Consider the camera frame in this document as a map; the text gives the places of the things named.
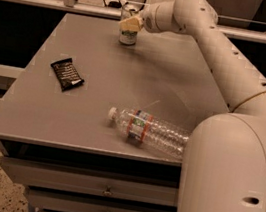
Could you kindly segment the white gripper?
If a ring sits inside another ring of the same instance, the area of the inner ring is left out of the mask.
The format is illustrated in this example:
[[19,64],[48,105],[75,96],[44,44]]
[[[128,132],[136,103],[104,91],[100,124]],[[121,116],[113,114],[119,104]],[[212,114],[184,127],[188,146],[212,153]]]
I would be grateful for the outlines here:
[[121,30],[139,32],[144,27],[149,33],[169,32],[173,28],[173,1],[150,4],[138,15],[123,17],[119,23]]

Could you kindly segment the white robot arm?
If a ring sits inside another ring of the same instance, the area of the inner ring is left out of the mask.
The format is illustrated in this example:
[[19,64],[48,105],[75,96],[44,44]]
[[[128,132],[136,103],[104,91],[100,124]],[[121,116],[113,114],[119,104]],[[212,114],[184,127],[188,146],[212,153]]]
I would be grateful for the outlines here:
[[184,150],[177,212],[266,212],[266,77],[217,27],[206,0],[150,4],[124,30],[190,35],[228,111],[206,118]]

